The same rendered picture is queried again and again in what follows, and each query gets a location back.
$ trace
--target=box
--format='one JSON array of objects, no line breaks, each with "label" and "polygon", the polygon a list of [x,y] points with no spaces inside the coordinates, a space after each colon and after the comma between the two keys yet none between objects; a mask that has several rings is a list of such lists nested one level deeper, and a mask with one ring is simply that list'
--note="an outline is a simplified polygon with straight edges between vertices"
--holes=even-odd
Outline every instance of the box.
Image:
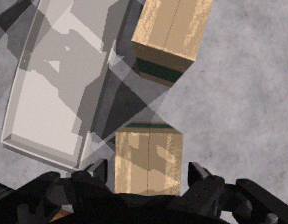
[{"label": "box", "polygon": [[132,37],[140,76],[172,86],[196,60],[213,0],[146,0]]},{"label": "box", "polygon": [[180,196],[182,133],[165,123],[131,123],[115,140],[115,193]]},{"label": "box", "polygon": [[129,3],[40,0],[16,69],[2,143],[83,169],[108,58]]}]

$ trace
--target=concrete floor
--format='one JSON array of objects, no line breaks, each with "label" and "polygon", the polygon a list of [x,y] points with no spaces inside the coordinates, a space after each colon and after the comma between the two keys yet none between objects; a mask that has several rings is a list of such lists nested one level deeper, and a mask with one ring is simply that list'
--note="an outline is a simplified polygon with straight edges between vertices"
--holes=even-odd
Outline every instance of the concrete floor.
[{"label": "concrete floor", "polygon": [[[14,2],[0,0],[0,12]],[[130,69],[139,11],[134,1],[117,52],[124,58],[108,73],[94,127],[95,158],[110,162],[108,186],[114,188],[115,131],[131,120],[154,120],[184,134],[182,194],[195,161],[227,183],[249,178],[288,204],[288,0],[215,0],[197,61],[172,88]],[[28,8],[7,33],[0,28],[0,137],[33,13]],[[2,184],[17,189],[48,171],[70,172],[0,143]],[[236,223],[228,213],[222,218]]]}]

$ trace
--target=white container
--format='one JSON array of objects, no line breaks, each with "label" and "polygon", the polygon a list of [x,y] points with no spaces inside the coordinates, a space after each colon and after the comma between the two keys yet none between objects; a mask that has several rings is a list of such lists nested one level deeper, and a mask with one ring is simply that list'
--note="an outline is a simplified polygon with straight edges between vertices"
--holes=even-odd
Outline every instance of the white container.
[{"label": "white container", "polygon": [[16,70],[2,143],[84,168],[108,59],[129,2],[40,1]]}]

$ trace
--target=brown box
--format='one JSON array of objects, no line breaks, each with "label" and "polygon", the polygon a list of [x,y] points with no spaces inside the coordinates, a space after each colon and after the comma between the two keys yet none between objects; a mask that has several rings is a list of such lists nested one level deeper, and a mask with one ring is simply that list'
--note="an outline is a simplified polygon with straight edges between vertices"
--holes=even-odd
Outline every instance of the brown box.
[{"label": "brown box", "polygon": [[115,193],[180,195],[183,135],[165,123],[116,132]]},{"label": "brown box", "polygon": [[172,86],[196,60],[213,0],[146,0],[132,43],[140,75]]}]

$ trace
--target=green stripe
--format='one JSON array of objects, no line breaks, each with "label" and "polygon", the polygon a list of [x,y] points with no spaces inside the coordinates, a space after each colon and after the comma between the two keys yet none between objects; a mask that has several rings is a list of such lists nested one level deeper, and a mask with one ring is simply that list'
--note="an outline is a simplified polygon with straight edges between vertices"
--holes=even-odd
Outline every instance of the green stripe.
[{"label": "green stripe", "polygon": [[173,69],[142,60],[140,58],[137,58],[137,64],[140,72],[167,80],[172,83],[177,82],[180,76],[182,76],[182,72],[178,72]]},{"label": "green stripe", "polygon": [[127,128],[173,128],[168,124],[131,123]]}]

